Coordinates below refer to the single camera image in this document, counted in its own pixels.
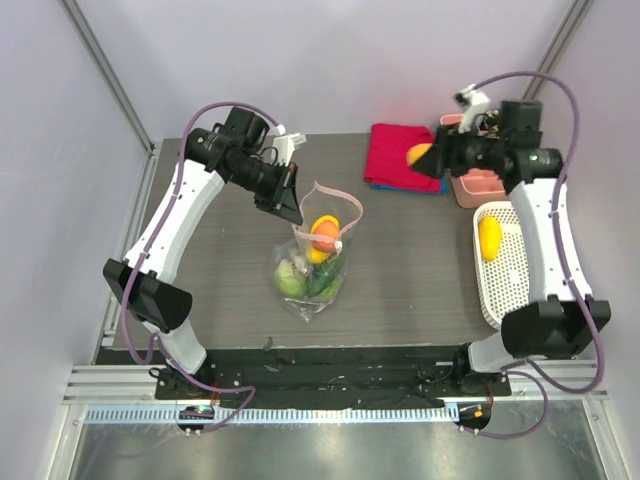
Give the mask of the clear pink zip top bag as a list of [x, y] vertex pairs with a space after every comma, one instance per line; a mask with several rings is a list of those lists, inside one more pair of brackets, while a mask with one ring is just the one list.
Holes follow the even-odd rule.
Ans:
[[318, 182], [300, 208], [303, 223], [273, 251], [272, 280], [285, 308], [309, 323], [342, 288], [364, 208], [352, 194]]

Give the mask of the green toy cucumber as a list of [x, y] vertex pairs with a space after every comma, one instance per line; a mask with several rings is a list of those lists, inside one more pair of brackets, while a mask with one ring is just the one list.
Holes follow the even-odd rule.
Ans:
[[315, 297], [322, 293], [340, 274], [346, 263], [345, 253], [333, 255], [325, 262], [317, 265], [311, 274], [306, 294]]

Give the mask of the grey toy fish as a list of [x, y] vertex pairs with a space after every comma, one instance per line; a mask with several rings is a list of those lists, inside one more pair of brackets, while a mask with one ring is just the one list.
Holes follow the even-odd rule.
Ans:
[[298, 251], [291, 254], [291, 261], [295, 269], [304, 275], [308, 275], [312, 271], [312, 263]]

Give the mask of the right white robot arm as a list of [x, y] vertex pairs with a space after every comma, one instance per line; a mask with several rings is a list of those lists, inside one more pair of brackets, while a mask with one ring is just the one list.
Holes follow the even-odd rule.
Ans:
[[581, 269], [560, 178], [568, 160], [541, 145], [541, 103], [504, 101], [494, 129], [483, 132], [478, 121], [489, 112], [488, 99], [458, 95], [456, 101], [461, 120], [438, 127], [434, 142], [408, 154], [407, 162], [435, 178], [471, 169], [495, 173], [519, 220], [529, 267], [527, 304], [507, 313], [498, 333], [469, 344], [466, 361], [451, 371], [455, 389], [472, 395], [486, 385], [487, 373], [518, 360], [583, 352], [609, 322], [611, 308], [594, 298]]

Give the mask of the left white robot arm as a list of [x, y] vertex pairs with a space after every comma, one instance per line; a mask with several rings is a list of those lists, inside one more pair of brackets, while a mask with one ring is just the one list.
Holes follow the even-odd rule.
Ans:
[[103, 276], [120, 303], [120, 324], [130, 318], [151, 334], [179, 388], [190, 398], [205, 397], [213, 385], [207, 352], [189, 320], [190, 293], [175, 286], [180, 262], [196, 227], [213, 200], [229, 184], [253, 196], [255, 206], [289, 223], [301, 224], [292, 157], [306, 142], [263, 110], [225, 102], [226, 120], [211, 129], [189, 120], [169, 187], [141, 237], [123, 259], [108, 260]]

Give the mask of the red orange toy fruit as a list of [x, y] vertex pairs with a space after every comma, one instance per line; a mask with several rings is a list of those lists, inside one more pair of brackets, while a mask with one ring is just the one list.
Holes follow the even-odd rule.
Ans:
[[325, 253], [331, 253], [336, 250], [335, 242], [340, 238], [340, 228], [336, 223], [331, 220], [324, 220], [314, 227], [313, 234], [327, 238], [327, 241], [313, 240], [312, 245], [315, 249]]

